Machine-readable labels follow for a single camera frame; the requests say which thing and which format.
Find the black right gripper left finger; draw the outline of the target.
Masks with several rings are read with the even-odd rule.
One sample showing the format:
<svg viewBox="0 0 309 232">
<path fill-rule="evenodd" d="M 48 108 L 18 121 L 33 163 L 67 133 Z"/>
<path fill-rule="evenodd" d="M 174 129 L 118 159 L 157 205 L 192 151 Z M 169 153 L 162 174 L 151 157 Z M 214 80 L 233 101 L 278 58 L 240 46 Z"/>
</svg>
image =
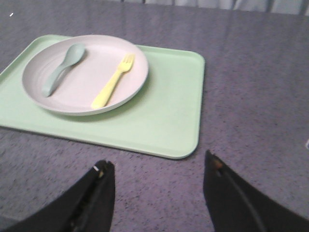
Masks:
<svg viewBox="0 0 309 232">
<path fill-rule="evenodd" d="M 115 202 L 115 167 L 98 161 L 79 181 L 7 232 L 108 232 Z"/>
</svg>

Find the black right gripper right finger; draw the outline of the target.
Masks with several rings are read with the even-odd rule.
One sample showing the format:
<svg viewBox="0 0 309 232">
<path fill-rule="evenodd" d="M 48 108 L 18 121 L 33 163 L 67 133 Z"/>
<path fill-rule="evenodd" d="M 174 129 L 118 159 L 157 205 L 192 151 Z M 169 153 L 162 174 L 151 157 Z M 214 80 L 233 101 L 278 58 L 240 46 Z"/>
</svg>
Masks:
<svg viewBox="0 0 309 232">
<path fill-rule="evenodd" d="M 261 193 L 209 150 L 203 192 L 216 232 L 307 232 L 309 221 Z"/>
</svg>

